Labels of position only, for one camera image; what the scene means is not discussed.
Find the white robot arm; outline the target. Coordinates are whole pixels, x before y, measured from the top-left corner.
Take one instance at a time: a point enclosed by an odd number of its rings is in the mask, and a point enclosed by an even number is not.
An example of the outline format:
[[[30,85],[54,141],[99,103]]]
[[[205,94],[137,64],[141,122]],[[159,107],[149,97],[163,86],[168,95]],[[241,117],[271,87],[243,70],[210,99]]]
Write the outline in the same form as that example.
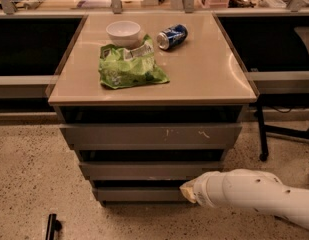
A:
[[[284,185],[265,171],[211,171],[180,186],[182,195],[202,207],[232,206],[274,215],[309,230],[309,189]]]

